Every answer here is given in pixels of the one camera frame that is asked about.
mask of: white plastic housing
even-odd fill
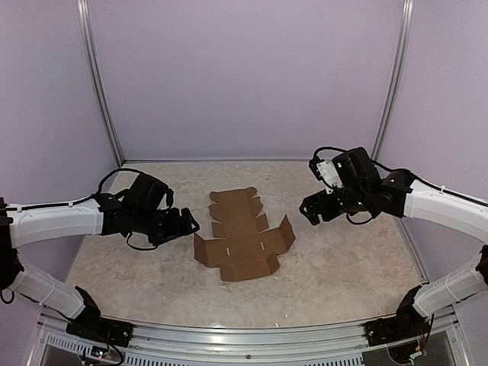
[[[437,310],[465,300],[478,292],[488,290],[481,273],[476,271],[480,255],[436,282],[422,286],[415,296],[414,309],[424,317]]]
[[[12,204],[9,207],[20,207]],[[39,208],[9,211],[12,246],[19,248],[32,242],[74,235],[101,233],[103,213],[97,201],[91,199],[71,207]]]
[[[332,187],[337,187],[341,188],[342,187],[342,181],[341,178],[339,177],[339,174],[337,174],[336,167],[334,164],[332,164],[331,161],[326,160],[324,162],[320,162],[317,164],[317,170],[319,171],[320,175],[322,176],[322,179],[330,186]],[[329,187],[326,187],[326,192],[327,194],[332,193],[332,189]]]
[[[438,223],[488,242],[488,207],[436,191],[418,180],[410,187],[413,191],[406,196],[403,212],[406,217]]]
[[[39,305],[47,305],[65,316],[76,318],[85,308],[82,295],[74,288],[56,280],[50,274],[21,260],[24,270],[19,272],[8,288],[35,300]]]

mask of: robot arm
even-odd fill
[[[306,197],[300,212],[317,225],[320,217],[330,221],[341,214],[351,217],[367,211],[371,219],[384,212],[395,217],[427,220],[450,227],[488,242],[488,204],[444,187],[434,186],[406,169],[386,169],[390,174],[381,178],[363,148],[343,151],[332,161],[324,161],[314,154],[310,168],[326,190]],[[394,342],[415,336],[428,328],[425,318],[435,311],[488,290],[488,246],[481,255],[450,272],[436,282],[413,288],[400,304],[392,322],[379,319],[370,324],[369,332],[396,334]],[[378,328],[387,327],[383,332]],[[369,337],[370,344],[382,343],[386,337]]]
[[[161,209],[163,198],[165,207]],[[129,323],[101,318],[86,291],[65,285],[24,259],[20,261],[17,249],[64,236],[120,233],[128,238],[132,232],[146,234],[155,248],[199,230],[188,208],[180,211],[172,205],[173,191],[142,172],[129,189],[117,194],[97,192],[79,201],[21,206],[7,205],[0,198],[0,289],[8,288],[72,319],[74,325],[68,325],[68,332],[93,339],[93,334],[106,338],[110,330],[117,338],[114,344],[127,346]]]

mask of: cardboard box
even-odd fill
[[[268,230],[268,218],[254,187],[211,192],[213,237],[194,234],[194,257],[207,267],[219,267],[223,281],[242,281],[272,275],[293,244],[295,234],[285,215],[279,227]]]

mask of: vertical metal post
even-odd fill
[[[387,99],[383,106],[383,112],[381,114],[380,127],[378,129],[376,140],[374,141],[373,151],[371,152],[371,158],[373,160],[379,160],[381,150],[384,146],[384,141],[387,137],[388,127],[391,121],[391,115],[393,113],[393,107],[397,98],[398,89],[400,87],[400,80],[402,78],[403,64],[406,57],[406,48],[409,42],[410,28],[412,27],[413,17],[413,2],[414,0],[403,0],[402,19],[400,24],[400,32],[398,34],[398,42],[396,45],[395,60],[393,62],[393,70],[390,77],[390,84],[388,85]],[[416,249],[416,245],[413,242],[412,236],[409,234],[409,230],[403,220],[395,220],[398,226],[403,241],[406,244],[406,248],[412,257],[413,263],[419,274],[419,278],[422,284],[429,282],[427,271],[420,258],[419,252]]]
[[[105,97],[104,87],[101,82],[95,42],[93,40],[92,24],[90,23],[88,0],[76,0],[76,4],[78,5],[79,22],[82,28],[82,36],[85,43],[85,52],[88,58],[93,89],[95,90],[95,95],[97,97],[98,106],[100,108],[103,125],[107,134],[108,142],[110,143],[112,154],[114,155],[117,165],[121,167],[124,163],[124,155],[122,154],[122,149],[120,148],[114,124],[108,110],[107,99]]]
[[[400,34],[398,36],[398,43],[396,45],[393,71],[390,77],[390,84],[388,86],[387,100],[385,101],[383,107],[380,128],[377,132],[373,151],[371,153],[371,158],[374,160],[379,159],[381,150],[383,149],[388,125],[390,124],[391,114],[393,112],[393,106],[397,97],[398,88],[400,87],[400,79],[402,77],[406,48],[409,42],[410,28],[412,27],[412,16],[413,0],[403,0],[402,23],[400,25]]]

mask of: cardboard flap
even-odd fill
[[[219,204],[211,204],[209,207],[210,215],[217,221],[223,222],[222,207]]]
[[[218,202],[219,201],[219,193],[218,192],[211,192],[210,194],[210,199],[213,201],[213,202]]]
[[[296,239],[287,216],[283,218],[279,227],[259,233],[259,238],[267,252],[275,252],[278,255],[286,253]]]
[[[247,187],[246,188],[247,198],[252,198],[252,197],[256,196],[257,193],[258,193],[258,190],[254,187]]]
[[[256,217],[256,226],[258,227],[259,232],[265,231],[269,228],[269,222],[268,218],[266,217],[266,213]]]
[[[249,200],[249,206],[251,207],[251,213],[254,217],[262,210],[262,202],[260,197],[254,197]]]
[[[283,236],[283,243],[288,250],[297,237],[293,232],[293,228],[291,227],[291,223],[287,215],[284,215],[283,221],[281,221],[280,231],[281,231],[281,235]]]
[[[212,233],[214,238],[225,238],[225,226],[222,223],[212,223]]]
[[[241,281],[260,278],[275,273],[280,268],[276,254],[271,253],[266,258],[251,262],[228,263],[220,266],[222,281]]]
[[[198,234],[193,235],[193,247],[195,250],[194,258],[202,265],[207,265],[207,248],[205,246],[205,240]]]

